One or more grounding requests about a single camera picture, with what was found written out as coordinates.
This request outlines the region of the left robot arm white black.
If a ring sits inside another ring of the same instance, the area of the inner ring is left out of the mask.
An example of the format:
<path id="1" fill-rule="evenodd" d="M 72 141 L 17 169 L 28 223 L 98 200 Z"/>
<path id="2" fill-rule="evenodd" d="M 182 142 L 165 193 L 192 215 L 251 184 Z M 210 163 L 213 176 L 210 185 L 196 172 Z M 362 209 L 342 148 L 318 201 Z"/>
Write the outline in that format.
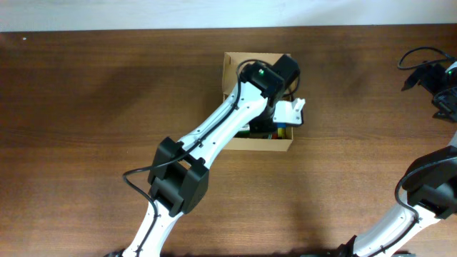
<path id="1" fill-rule="evenodd" d="M 150 166 L 125 172 L 124 182 L 147 200 L 148 207 L 131 244 L 112 256 L 159 256 L 178 219 L 206 194 L 216 157 L 243 126 L 249 125 L 253 133 L 272 133 L 278 124 L 301 126 L 305 101 L 289 98 L 300 73 L 287 54 L 274 64 L 242 61 L 232 92 L 201 125 L 178 141 L 166 137 Z"/>

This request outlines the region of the green tape roll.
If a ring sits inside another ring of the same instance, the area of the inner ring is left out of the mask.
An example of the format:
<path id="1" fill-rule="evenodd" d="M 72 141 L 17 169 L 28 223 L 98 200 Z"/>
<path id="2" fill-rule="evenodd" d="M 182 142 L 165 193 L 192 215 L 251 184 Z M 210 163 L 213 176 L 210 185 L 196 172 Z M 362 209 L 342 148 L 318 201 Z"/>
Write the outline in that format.
<path id="1" fill-rule="evenodd" d="M 236 138 L 248 138 L 250 135 L 250 127 L 248 124 L 241 127 L 239 131 L 236 133 Z"/>

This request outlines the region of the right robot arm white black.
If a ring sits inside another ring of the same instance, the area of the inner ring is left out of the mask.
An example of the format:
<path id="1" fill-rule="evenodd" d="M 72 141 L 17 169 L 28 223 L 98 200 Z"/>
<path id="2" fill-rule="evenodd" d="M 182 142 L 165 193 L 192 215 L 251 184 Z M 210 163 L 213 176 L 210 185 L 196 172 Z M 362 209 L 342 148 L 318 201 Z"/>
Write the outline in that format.
<path id="1" fill-rule="evenodd" d="M 456 122 L 456 63 L 447 69 L 424 65 L 403 90 L 421 85 L 433 94 L 435 119 Z M 371 229 L 341 244 L 334 256 L 397 256 L 423 229 L 456 214 L 456 137 L 437 151 L 417 158 L 397 183 L 396 204 Z"/>

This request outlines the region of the yellow highlighter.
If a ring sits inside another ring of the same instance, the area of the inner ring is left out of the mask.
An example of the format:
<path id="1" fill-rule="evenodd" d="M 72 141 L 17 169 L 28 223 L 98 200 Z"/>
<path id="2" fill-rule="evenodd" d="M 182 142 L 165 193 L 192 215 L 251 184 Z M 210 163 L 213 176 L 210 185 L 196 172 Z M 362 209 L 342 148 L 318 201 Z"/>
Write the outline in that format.
<path id="1" fill-rule="evenodd" d="M 286 129 L 285 128 L 277 129 L 277 139 L 286 139 Z"/>

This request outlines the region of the brown cardboard box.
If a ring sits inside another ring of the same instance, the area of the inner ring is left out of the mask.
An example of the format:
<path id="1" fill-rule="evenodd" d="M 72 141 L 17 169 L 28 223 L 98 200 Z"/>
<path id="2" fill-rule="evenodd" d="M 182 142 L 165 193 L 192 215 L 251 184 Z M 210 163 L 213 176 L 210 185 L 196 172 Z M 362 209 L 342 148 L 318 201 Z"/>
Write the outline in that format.
<path id="1" fill-rule="evenodd" d="M 283 54 L 277 53 L 249 53 L 249 52 L 225 52 L 222 73 L 223 101 L 232 92 L 236 84 L 236 67 L 247 59 L 260 59 L 269 64 L 274 64 Z M 224 147 L 224 150 L 240 151 L 288 151 L 293 142 L 293 129 L 287 126 L 283 132 L 283 138 L 232 138 Z"/>

